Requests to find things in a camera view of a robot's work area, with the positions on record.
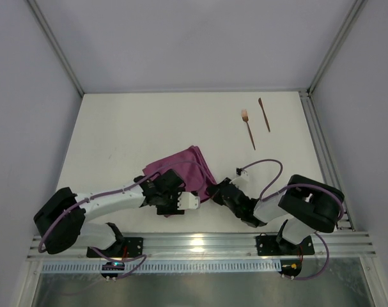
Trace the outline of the purple satin napkin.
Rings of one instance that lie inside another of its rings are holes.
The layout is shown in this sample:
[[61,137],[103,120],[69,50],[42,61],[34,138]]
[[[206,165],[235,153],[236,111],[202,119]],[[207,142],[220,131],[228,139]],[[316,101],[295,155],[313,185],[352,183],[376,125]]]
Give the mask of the purple satin napkin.
[[210,199],[206,189],[217,182],[210,171],[198,146],[192,145],[181,152],[152,162],[143,169],[144,175],[153,175],[156,171],[164,174],[173,169],[185,182],[186,191],[197,191],[200,204]]

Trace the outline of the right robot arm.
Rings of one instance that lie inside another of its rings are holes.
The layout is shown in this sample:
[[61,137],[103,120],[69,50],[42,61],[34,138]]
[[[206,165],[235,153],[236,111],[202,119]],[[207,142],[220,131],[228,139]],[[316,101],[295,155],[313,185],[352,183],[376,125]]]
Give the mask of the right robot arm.
[[340,190],[301,175],[293,175],[284,188],[262,200],[246,196],[229,178],[211,185],[206,193],[254,228],[289,215],[275,235],[255,238],[259,256],[313,255],[311,235],[332,233],[344,214],[345,196]]

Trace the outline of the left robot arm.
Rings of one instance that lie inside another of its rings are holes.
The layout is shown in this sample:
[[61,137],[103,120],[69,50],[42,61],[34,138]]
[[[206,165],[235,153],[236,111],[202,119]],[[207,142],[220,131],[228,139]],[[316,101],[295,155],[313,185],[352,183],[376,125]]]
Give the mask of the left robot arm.
[[39,253],[60,254],[74,246],[87,248],[89,257],[117,258],[127,240],[113,222],[95,219],[127,209],[151,206],[158,215],[183,214],[188,195],[183,179],[172,169],[152,176],[138,176],[131,183],[99,193],[57,190],[35,214],[41,236]]

